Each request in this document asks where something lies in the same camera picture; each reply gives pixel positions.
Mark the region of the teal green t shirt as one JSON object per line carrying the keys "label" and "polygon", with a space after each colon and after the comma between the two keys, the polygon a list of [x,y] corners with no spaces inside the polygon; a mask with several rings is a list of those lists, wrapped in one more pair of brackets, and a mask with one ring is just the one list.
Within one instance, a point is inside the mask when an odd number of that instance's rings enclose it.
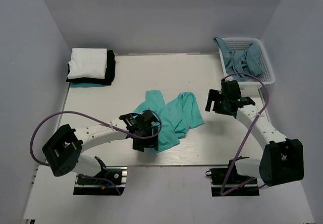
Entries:
{"label": "teal green t shirt", "polygon": [[148,109],[156,112],[162,123],[161,132],[158,135],[157,152],[177,146],[189,129],[204,124],[197,99],[192,92],[180,93],[176,98],[165,103],[161,91],[146,91],[145,101],[134,109],[134,113],[139,114]]}

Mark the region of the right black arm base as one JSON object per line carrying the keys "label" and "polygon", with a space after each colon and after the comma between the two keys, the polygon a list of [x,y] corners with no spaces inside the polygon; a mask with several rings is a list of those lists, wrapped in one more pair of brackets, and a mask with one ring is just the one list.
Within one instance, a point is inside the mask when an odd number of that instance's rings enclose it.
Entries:
{"label": "right black arm base", "polygon": [[[205,172],[205,175],[211,179],[211,194],[212,197],[224,197],[220,194],[225,176],[227,173],[227,167],[211,168]],[[230,176],[226,182],[224,192],[234,188],[235,186],[249,180],[248,176],[240,176],[232,170]],[[239,187],[232,192],[225,195],[225,197],[246,197],[246,196],[259,196],[257,179],[250,181],[249,183]]]}

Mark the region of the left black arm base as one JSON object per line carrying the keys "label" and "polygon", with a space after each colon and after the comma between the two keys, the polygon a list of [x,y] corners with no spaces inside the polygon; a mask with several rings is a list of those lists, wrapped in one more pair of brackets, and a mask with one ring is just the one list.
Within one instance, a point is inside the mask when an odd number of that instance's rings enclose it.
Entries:
{"label": "left black arm base", "polygon": [[107,167],[95,177],[77,175],[73,195],[121,196],[125,190],[127,167]]}

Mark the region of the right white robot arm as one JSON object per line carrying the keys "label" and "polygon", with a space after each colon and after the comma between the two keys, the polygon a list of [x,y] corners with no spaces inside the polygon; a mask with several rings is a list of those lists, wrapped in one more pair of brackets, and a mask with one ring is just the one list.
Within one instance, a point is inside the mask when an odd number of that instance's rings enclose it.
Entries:
{"label": "right white robot arm", "polygon": [[237,81],[221,81],[220,90],[209,90],[206,111],[233,116],[262,148],[261,159],[237,154],[229,161],[226,173],[211,170],[212,182],[245,185],[262,179],[267,186],[300,181],[304,178],[303,145],[289,139],[262,116],[250,97],[243,97]]}

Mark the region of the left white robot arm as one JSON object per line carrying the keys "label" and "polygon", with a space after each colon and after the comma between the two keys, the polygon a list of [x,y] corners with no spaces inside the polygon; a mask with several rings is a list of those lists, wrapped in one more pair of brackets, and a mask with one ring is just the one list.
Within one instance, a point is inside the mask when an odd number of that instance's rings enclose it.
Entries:
{"label": "left white robot arm", "polygon": [[95,183],[102,183],[108,169],[97,156],[90,157],[85,151],[118,140],[133,140],[133,149],[158,149],[158,135],[162,121],[156,112],[145,110],[141,114],[129,113],[108,123],[97,120],[97,125],[85,128],[60,126],[42,148],[48,165],[56,177],[69,172],[89,176]]}

